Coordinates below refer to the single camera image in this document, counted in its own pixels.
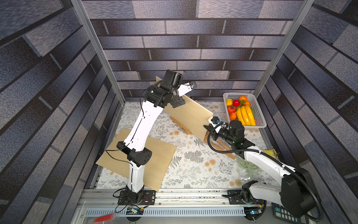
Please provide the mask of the thin plywood board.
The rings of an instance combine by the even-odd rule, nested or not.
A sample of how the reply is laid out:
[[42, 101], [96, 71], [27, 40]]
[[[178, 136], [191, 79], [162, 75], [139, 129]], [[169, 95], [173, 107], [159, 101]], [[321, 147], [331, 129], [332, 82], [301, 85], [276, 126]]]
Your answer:
[[173, 108], [171, 104], [168, 104], [164, 111], [203, 141], [207, 133], [204, 125], [209, 125], [208, 120], [213, 113], [186, 95], [183, 95], [182, 98], [185, 100], [184, 105]]
[[[104, 152], [96, 162], [103, 168], [96, 189], [121, 189], [129, 182], [130, 165], [127, 163], [127, 155], [120, 151], [114, 151], [117, 143], [124, 141], [129, 133], [129, 129], [123, 128], [116, 134], [113, 142], [109, 145], [110, 152]], [[158, 191], [177, 147], [152, 137], [147, 138], [145, 147], [150, 149], [153, 154], [145, 165], [144, 185]]]

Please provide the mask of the small wooden easel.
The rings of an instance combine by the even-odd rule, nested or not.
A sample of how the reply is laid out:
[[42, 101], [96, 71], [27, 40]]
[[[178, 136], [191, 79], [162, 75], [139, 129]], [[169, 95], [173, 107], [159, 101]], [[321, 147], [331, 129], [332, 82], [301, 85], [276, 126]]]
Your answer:
[[191, 132], [185, 128], [183, 125], [181, 125], [175, 118], [173, 118], [172, 116], [170, 117], [170, 119], [173, 121], [173, 123], [175, 123], [176, 125], [178, 125], [184, 132], [186, 135], [190, 135]]

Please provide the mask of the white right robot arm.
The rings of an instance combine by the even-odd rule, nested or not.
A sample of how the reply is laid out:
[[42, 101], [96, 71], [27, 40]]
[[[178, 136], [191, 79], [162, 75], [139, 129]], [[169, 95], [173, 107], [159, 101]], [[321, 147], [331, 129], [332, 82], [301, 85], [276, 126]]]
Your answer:
[[215, 149], [210, 141], [222, 138], [231, 146], [228, 154], [234, 153], [253, 163], [278, 182], [278, 185], [274, 186], [252, 180], [242, 186], [238, 195], [240, 200], [245, 203], [258, 200], [272, 202], [283, 206], [294, 217], [306, 216], [315, 222], [323, 220], [324, 210], [321, 200], [311, 174], [307, 170], [287, 165], [260, 150], [245, 138], [245, 128], [238, 120], [225, 123], [218, 117], [212, 116], [208, 121], [209, 125], [205, 125], [208, 131], [207, 142], [214, 152], [221, 151]]

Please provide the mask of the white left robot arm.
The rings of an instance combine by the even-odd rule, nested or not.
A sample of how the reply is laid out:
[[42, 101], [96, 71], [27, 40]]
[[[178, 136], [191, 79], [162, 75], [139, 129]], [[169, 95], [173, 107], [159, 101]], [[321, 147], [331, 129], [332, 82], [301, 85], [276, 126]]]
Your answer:
[[105, 152], [110, 158], [110, 152], [120, 151], [127, 155], [130, 165], [129, 182], [125, 188], [120, 189], [117, 196], [118, 204], [139, 204], [144, 197], [144, 171], [149, 162], [152, 151], [145, 147], [146, 139], [157, 117], [167, 104], [173, 107], [185, 104], [182, 96], [190, 92], [196, 85], [182, 83], [181, 73], [167, 70], [163, 80], [149, 86], [144, 93], [141, 104], [141, 112], [134, 124], [133, 129], [124, 141], [117, 143], [117, 149], [107, 149]]

